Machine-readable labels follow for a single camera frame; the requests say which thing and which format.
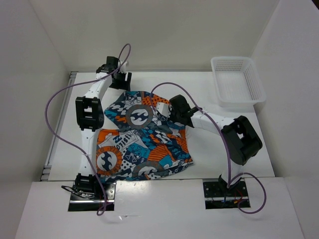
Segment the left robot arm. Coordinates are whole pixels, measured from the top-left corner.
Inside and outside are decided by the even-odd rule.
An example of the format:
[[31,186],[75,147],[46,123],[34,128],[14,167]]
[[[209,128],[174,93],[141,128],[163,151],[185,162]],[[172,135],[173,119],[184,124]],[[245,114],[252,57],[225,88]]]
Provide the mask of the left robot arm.
[[95,163],[97,139],[105,119],[101,100],[109,87],[130,89],[132,74],[127,73],[126,66],[127,60],[121,61],[117,57],[108,56],[106,63],[96,71],[97,80],[84,96],[75,100],[76,119],[82,140],[81,149],[84,152],[74,189],[76,193],[82,193],[88,199],[105,196],[105,189],[99,182]]

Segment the colourful patterned shorts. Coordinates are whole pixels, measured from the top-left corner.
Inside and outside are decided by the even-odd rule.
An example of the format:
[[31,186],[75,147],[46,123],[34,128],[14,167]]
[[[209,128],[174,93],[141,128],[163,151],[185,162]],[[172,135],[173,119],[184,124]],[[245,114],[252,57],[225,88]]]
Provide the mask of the colourful patterned shorts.
[[145,91],[124,91],[104,111],[116,129],[97,138],[96,170],[102,183],[157,180],[193,164],[186,127],[154,110],[169,101]]

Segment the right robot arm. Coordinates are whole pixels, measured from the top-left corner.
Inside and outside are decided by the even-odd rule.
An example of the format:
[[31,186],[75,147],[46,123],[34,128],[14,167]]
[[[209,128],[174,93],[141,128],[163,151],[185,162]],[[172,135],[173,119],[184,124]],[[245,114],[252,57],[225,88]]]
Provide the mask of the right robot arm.
[[236,190],[237,182],[245,174],[244,166],[263,147],[248,118],[227,118],[197,106],[191,108],[182,95],[171,98],[169,103],[169,119],[173,122],[200,128],[221,137],[226,150],[227,169],[218,178],[218,188],[222,195],[231,195]]

